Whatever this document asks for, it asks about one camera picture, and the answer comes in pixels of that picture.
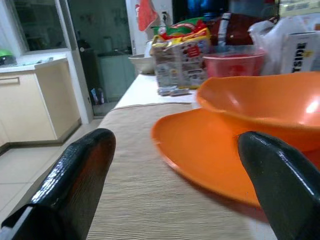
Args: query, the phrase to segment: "beige table runner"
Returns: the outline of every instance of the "beige table runner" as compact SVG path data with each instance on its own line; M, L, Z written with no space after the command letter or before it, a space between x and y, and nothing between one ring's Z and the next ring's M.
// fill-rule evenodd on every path
M254 239L247 216L192 187L152 143L151 127L159 118L191 109L182 103L140 105L104 118L99 127L114 132L116 150L89 240Z

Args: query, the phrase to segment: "table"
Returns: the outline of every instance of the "table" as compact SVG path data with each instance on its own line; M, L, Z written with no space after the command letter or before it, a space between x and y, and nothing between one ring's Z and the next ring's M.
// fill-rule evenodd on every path
M198 107L195 99L196 90L191 90L189 95L172 97L158 95L157 89L156 76L139 74L115 108L157 103L192 103L193 108ZM244 218L246 218L246 224L254 239L277 240L269 224L248 216L244 216Z
M139 74L123 97L115 106L121 108L130 105L158 103L195 103L195 90L189 95L160 96L157 93L158 84L155 75Z

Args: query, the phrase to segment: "orange plate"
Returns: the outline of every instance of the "orange plate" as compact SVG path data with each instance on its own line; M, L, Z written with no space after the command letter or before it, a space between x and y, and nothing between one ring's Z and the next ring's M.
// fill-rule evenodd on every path
M152 139L175 171L221 195L259 207L238 156L232 132L209 111L168 115L154 125Z

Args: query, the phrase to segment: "doorway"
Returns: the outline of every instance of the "doorway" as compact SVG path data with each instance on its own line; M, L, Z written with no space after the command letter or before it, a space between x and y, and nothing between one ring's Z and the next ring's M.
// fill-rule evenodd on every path
M113 109L135 79L126 0L68 0L95 117Z

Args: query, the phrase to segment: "kitchen cabinet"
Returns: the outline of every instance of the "kitchen cabinet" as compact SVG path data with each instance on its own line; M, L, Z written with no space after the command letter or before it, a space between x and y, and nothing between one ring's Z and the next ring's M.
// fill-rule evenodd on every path
M80 121L68 63L0 73L0 122L10 143L59 141Z
M102 71L102 86L106 98L119 100L135 80L135 67L128 59L129 55L99 57Z

